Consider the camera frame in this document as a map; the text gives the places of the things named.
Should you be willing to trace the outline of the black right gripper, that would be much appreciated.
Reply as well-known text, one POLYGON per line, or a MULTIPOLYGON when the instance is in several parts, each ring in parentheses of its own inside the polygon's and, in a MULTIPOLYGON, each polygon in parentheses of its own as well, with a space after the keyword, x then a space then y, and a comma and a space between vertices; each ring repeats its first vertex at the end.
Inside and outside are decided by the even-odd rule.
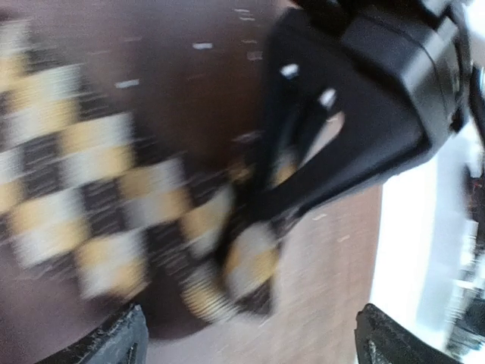
POLYGON ((249 219, 269 221, 375 184, 427 149, 424 126, 471 113, 463 1, 298 1, 266 48, 249 219))

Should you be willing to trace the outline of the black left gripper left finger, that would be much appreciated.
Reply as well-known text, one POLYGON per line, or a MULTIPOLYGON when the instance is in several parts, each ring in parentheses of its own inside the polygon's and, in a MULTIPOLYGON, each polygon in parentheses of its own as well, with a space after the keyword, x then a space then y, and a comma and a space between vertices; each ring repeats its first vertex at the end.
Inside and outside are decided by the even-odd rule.
POLYGON ((149 331, 142 307, 129 303, 76 343, 44 358, 45 364, 144 364, 149 331))

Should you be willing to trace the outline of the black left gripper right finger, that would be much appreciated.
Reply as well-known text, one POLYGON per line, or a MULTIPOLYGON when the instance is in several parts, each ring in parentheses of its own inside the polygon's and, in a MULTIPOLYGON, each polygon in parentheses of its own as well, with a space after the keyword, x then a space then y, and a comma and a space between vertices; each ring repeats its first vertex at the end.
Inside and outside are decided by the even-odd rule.
POLYGON ((357 361, 364 364, 461 363, 465 355, 426 344, 372 303, 358 312, 354 334, 357 361))

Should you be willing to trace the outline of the brown argyle patterned sock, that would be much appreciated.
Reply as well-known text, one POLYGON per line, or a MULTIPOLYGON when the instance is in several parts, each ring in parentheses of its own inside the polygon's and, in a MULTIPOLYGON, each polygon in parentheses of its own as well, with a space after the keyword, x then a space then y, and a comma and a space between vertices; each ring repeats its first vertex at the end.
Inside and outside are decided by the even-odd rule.
POLYGON ((239 198, 256 136, 209 173, 163 149, 36 38, 1 22, 1 242, 38 275, 59 271, 84 299, 128 301, 163 271, 209 324, 268 316, 291 214, 249 224, 239 198))

